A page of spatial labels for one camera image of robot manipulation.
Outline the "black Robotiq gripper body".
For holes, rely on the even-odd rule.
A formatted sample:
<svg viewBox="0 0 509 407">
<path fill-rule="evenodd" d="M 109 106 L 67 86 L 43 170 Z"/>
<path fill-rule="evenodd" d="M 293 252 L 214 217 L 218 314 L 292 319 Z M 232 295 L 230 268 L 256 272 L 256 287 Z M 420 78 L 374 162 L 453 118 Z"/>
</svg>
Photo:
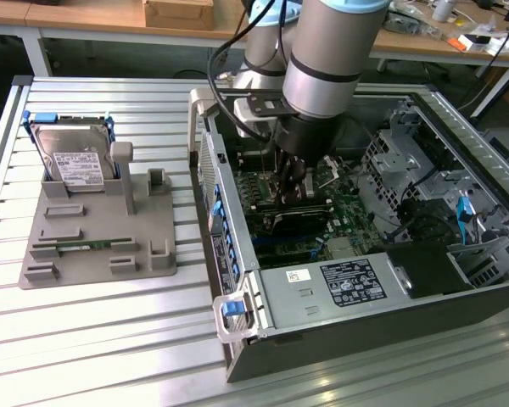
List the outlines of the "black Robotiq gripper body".
<svg viewBox="0 0 509 407">
<path fill-rule="evenodd" d="M 327 155 L 341 132 L 342 115 L 315 119 L 303 115 L 281 116 L 275 143 L 288 158 L 298 157 L 308 167 L 315 167 Z"/>
</svg>

